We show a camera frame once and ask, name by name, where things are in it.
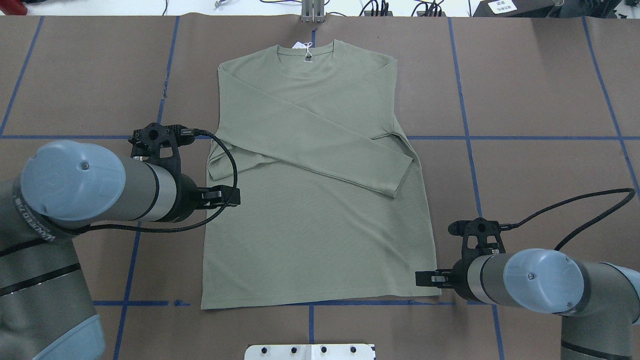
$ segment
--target shirt sleeve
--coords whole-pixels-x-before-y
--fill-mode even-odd
[[[395,197],[411,157],[274,97],[222,67],[216,136],[247,151]]]

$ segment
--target robotic arm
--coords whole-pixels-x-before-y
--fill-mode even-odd
[[[503,229],[509,228],[483,218],[451,224],[449,233],[463,237],[462,259],[452,269],[416,272],[416,285],[452,288],[467,300],[562,316],[562,360],[630,360],[632,326],[640,317],[640,274],[581,262],[556,250],[506,254]],[[469,236],[478,239],[473,249]],[[496,242],[487,242],[489,236]]]
[[[178,147],[208,135],[225,150],[234,185],[200,188],[180,172]],[[176,232],[204,225],[240,204],[237,171],[207,131],[152,123],[129,139],[131,157],[90,143],[48,143],[15,181],[0,183],[0,359],[97,359],[104,336],[71,239],[94,229]],[[172,155],[161,157],[161,149]],[[101,220],[182,221],[196,209],[207,220],[146,229]]]

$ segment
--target label on box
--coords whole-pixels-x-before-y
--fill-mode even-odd
[[[493,13],[495,14],[508,13],[518,10],[518,8],[516,8],[516,6],[513,4],[512,0],[498,0],[490,2],[487,5],[489,5],[491,11],[493,11]]]

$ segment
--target green shirt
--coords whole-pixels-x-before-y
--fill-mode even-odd
[[[207,224],[202,308],[439,295],[420,163],[394,116],[395,59],[334,40],[225,62],[216,133],[242,204]],[[207,184],[231,184],[212,143]]]

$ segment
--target red object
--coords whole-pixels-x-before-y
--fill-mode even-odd
[[[0,11],[5,15],[27,15],[27,7],[20,0],[0,0]]]

